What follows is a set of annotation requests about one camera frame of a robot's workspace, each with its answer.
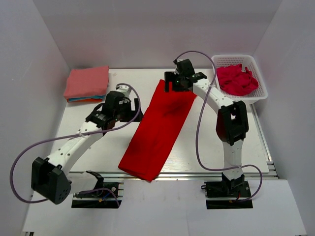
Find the red t shirt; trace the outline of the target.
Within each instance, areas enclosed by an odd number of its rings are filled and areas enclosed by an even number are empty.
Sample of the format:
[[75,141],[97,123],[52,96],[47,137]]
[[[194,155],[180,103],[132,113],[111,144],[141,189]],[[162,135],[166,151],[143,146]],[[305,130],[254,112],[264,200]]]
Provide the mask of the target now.
[[151,182],[161,172],[196,98],[191,91],[165,92],[160,80],[118,167]]

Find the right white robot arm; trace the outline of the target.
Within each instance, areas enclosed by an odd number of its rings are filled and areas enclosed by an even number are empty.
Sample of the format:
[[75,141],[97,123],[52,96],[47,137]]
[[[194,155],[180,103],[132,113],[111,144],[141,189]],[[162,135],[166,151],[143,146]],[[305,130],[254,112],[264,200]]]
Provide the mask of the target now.
[[195,72],[189,59],[174,60],[174,72],[165,72],[165,92],[192,92],[217,114],[216,134],[223,144],[224,167],[221,172],[222,189],[228,196],[240,190],[245,177],[242,166],[242,146],[249,130],[246,105],[233,101],[211,85],[207,76]]

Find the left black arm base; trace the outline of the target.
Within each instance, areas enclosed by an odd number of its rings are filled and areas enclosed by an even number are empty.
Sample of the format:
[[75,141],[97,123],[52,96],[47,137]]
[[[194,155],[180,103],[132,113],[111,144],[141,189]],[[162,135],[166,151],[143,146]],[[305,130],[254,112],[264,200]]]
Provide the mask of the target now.
[[105,181],[104,177],[93,171],[71,174],[73,193],[72,208],[118,209],[123,200],[124,184]]

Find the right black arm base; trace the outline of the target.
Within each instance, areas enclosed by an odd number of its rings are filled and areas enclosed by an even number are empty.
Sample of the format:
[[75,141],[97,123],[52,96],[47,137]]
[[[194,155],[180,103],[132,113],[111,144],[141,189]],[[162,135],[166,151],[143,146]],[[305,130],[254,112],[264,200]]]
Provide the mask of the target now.
[[228,189],[223,180],[204,182],[200,188],[205,192],[207,210],[253,208],[252,200],[244,201],[251,196],[247,181],[232,190]]

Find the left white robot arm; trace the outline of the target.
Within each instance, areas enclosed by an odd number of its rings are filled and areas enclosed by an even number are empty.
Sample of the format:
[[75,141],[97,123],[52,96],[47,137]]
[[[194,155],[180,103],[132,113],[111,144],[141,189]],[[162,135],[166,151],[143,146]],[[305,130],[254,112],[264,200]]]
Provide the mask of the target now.
[[103,177],[93,171],[71,174],[70,170],[79,158],[106,133],[116,130],[115,124],[140,122],[143,114],[140,98],[134,99],[131,108],[130,93],[135,89],[118,84],[103,103],[98,104],[86,117],[78,132],[46,158],[36,158],[32,163],[31,188],[58,205],[72,193],[99,196],[104,191]]

